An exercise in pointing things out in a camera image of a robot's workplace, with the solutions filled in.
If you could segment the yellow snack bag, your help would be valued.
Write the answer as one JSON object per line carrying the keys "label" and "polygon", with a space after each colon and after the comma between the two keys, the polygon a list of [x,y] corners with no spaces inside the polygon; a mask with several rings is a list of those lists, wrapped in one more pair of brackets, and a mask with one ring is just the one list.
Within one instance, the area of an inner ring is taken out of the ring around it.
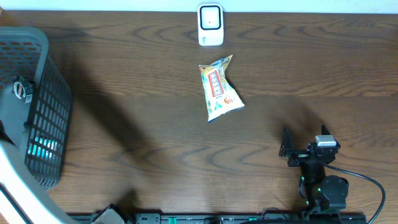
{"label": "yellow snack bag", "polygon": [[220,58],[209,65],[200,64],[199,70],[205,93],[208,122],[230,111],[244,108],[237,91],[226,79],[225,71],[233,55]]}

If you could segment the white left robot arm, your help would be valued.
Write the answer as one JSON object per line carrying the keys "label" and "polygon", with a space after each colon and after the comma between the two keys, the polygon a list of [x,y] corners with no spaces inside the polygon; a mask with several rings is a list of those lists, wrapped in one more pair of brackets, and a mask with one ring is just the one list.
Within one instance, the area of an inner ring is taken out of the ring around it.
{"label": "white left robot arm", "polygon": [[1,213],[10,223],[89,223],[128,215],[257,212],[285,197],[266,118],[245,111],[207,124],[191,98],[108,98],[83,75],[76,94],[1,76]]}

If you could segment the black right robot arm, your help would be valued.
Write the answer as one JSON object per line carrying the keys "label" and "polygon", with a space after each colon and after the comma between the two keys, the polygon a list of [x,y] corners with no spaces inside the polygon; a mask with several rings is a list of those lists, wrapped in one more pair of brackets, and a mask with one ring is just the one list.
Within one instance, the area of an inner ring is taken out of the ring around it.
{"label": "black right robot arm", "polygon": [[305,149],[295,149],[290,132],[284,129],[279,156],[288,159],[289,167],[301,170],[299,192],[307,201],[303,218],[339,213],[346,208],[348,181],[337,175],[326,175],[325,172],[325,167],[335,160],[340,147],[325,125],[321,135],[315,136],[315,141],[308,143]]}

